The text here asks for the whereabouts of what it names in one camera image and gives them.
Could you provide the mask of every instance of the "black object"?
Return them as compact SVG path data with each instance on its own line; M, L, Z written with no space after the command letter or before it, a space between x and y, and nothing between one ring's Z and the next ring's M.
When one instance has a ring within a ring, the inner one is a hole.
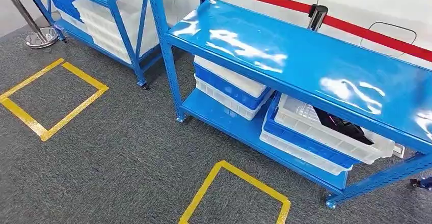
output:
M321 124L364 144L373 145L373 142L365 137L363 130L358 125L354 125L319 108L314 107L314 109Z
M315 9L316 9L316 4L312 4L311 9L309 10L309 18L312 18Z

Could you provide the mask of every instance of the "yellow floor marking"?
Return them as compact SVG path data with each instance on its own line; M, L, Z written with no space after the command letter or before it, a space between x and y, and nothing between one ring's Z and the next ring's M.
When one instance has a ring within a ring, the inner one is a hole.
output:
M28 85L29 83L31 83L32 81L36 80L37 78L39 78L40 76L42 76L43 74L45 74L46 72L52 70L55 66L61 64L64 61L64 59L58 59L56 61L54 61L52 64L48 65L47 67L43 68L41 71L39 71L38 73L30 76L29 78L27 78L26 80L24 80L23 82L21 82L20 84L14 86L13 88L11 88L9 91L3 93L0 95L0 102L3 101L4 99L6 99L7 97L11 96L14 92L18 91L19 89L23 88L24 86Z
M38 73L30 76L20 84L14 86L9 91L3 93L0 95L0 103L3 104L8 110L10 110L16 117L18 117L21 121L23 121L30 129L32 129L38 136L40 136L41 140L44 142L48 140L50 137L52 137L56 132L58 132L63 126L65 126L70 120L72 120L76 115L78 115L83 109L85 109L89 104L91 104L93 101L95 101L98 97L100 97L106 90L109 88L97 81L96 79L92 78L91 76L87 75L86 73L79 70L77 67L73 66L72 64L65 62L62 64L62 67L69 70L74 75L78 76L79 78L83 79L90 85L94 86L97 91L94 93L90 98L86 99L82 104L80 104L78 107L76 107L72 112L70 112L65 118L63 118L61 121L59 121L56 125L54 125L51 129L46 130L41 124L39 124L33 117L31 117L27 112L25 112L21 107L18 106L18 104L14 103L11 99L8 97L12 95L14 92L18 91L19 89L23 88L24 86L30 84L35 79L39 78L49 70L53 69L57 65L61 64L64 61L64 59L59 59L52 64L48 65Z
M106 90L108 90L107 86L105 86L104 84L100 83L98 80L94 79L93 77L87 75L86 73L82 72L80 69L78 69L77 67L73 66L71 63L65 62L64 64L62 64L62 66L65 69L67 69L70 72L72 72L74 75L76 75L79 78L85 80L88 84L94 86L96 89L104 91L104 92Z
M276 221L276 224L284 224L285 223L286 218L288 216L289 208L291 207L291 202L288 200L288 198L286 196L280 194L279 192L275 191L271 187L265 185L264 183L251 177L246 172L244 172L244 171L240 170L239 168L231 165L230 163L222 160L213 166L213 168L211 169L207 178L204 180L200 189L198 190L198 192L195 194L194 198L192 199L192 202L189 204L189 206L184 211L183 215L180 217L180 221L178 222L179 224L187 224L187 221L192 216L196 207L198 206L198 204L200 203L204 194L206 193L208 187L213 182L213 180L215 179L216 175L221 170L221 168L227 169L231 173L237 175L238 177L247 181L251 185L255 186L256 188L260 189L261 191L267 193L268 195L270 195L273 198L282 202L282 208L281 208L281 211L279 212L279 216L278 216L278 219Z
M30 129L32 129L38 136L42 136L47 130L39 124L33 117L25 112L18 104L9 98L5 98L2 104L10 111L12 111L20 120L22 120Z

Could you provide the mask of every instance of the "stacked crate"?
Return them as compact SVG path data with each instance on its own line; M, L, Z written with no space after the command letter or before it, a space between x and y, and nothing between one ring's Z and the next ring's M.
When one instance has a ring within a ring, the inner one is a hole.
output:
M314 108L279 92L274 96L260 139L322 170L339 175L353 164L372 164L393 154L394 141L363 129L364 144L321 124Z
M117 6L134 51L137 46L142 3L143 0L117 0ZM87 33L93 38L93 42L131 64L129 54L111 11L90 0L76 0L73 5L78 9L81 19L86 24ZM158 43L159 39L151 7L148 4L140 53L144 54Z
M199 56L195 56L194 67L196 87L247 120L272 95L269 87Z

